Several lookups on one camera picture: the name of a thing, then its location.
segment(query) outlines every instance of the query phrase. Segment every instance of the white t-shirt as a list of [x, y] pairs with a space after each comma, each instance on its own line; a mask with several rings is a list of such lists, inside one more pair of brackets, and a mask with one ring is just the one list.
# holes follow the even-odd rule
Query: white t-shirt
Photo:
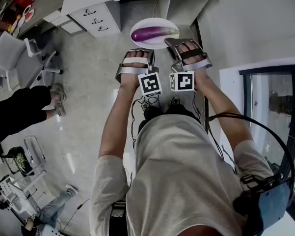
[[111, 205], [126, 196], [131, 236], [177, 236], [205, 225], [223, 236], [241, 236], [246, 219], [233, 201], [242, 193], [240, 178], [272, 175], [253, 141], [234, 150], [238, 175], [219, 156], [203, 127], [183, 115], [152, 119], [136, 142], [136, 176], [130, 189], [122, 160], [99, 158], [90, 211], [93, 236], [109, 235]]

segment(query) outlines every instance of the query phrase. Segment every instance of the white wall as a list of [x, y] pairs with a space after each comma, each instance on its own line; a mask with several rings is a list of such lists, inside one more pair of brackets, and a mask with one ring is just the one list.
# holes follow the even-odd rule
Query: white wall
[[[295, 64], [295, 0], [209, 1], [198, 17], [204, 50], [213, 67], [208, 74], [243, 112], [243, 82], [239, 70]], [[214, 112], [210, 107], [209, 115]], [[219, 123], [210, 123], [220, 145], [231, 151]], [[286, 214], [265, 236], [295, 236]]]

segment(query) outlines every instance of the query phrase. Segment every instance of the drawer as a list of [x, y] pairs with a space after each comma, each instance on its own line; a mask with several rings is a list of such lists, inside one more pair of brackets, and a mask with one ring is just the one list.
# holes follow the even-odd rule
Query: drawer
[[99, 24], [98, 26], [93, 27], [92, 29], [88, 29], [88, 31], [94, 37], [102, 37], [102, 36], [105, 36], [105, 35], [110, 35], [110, 34], [120, 32], [120, 30], [117, 28], [117, 26], [115, 24], [106, 25], [104, 23]]
[[53, 13], [50, 13], [49, 15], [47, 15], [46, 17], [44, 17], [43, 19], [47, 22], [51, 22], [52, 20], [61, 17], [61, 13], [60, 11], [56, 10]]
[[71, 14], [85, 28], [92, 28], [111, 18], [104, 3], [99, 3]]
[[65, 23], [65, 22], [68, 22], [68, 21], [70, 21], [70, 18], [68, 18], [67, 16], [62, 16], [62, 17], [52, 20], [50, 23], [55, 26], [59, 26], [59, 25]]
[[79, 27], [74, 22], [69, 22], [69, 23], [61, 26], [61, 28], [63, 28], [64, 30], [66, 30], [70, 34], [83, 30], [81, 27]]

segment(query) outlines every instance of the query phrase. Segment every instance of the headset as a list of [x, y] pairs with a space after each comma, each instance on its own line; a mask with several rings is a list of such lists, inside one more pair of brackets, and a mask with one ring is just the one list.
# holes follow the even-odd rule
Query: headset
[[[247, 218], [242, 236], [260, 236], [265, 229], [284, 216], [287, 207], [292, 203], [295, 182], [293, 158], [280, 137], [258, 121], [235, 113], [217, 114], [209, 117], [208, 121], [216, 118], [243, 119], [261, 126], [278, 141], [288, 159], [291, 170], [290, 177], [276, 174], [262, 180], [257, 179], [255, 176], [241, 178], [241, 182], [246, 184], [249, 190], [243, 191], [240, 197], [233, 201], [233, 207], [236, 212]], [[109, 236], [128, 236], [125, 199], [112, 205]]]

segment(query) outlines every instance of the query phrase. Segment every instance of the drawer handle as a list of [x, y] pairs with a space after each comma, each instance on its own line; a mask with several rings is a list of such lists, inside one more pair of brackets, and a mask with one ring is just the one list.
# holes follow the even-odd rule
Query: drawer handle
[[109, 29], [108, 27], [107, 27], [107, 29], [102, 29], [102, 28], [103, 28], [103, 27], [102, 27], [102, 26], [100, 26], [98, 31], [104, 31], [104, 30], [107, 30], [107, 29]]
[[88, 9], [85, 10], [85, 14], [83, 16], [89, 16], [96, 13], [96, 10], [94, 10], [94, 12], [90, 12]]
[[103, 20], [101, 20], [101, 21], [97, 21], [97, 19], [96, 18], [94, 18], [94, 22], [92, 23], [92, 25], [94, 25], [94, 24], [98, 24], [98, 23], [101, 23]]

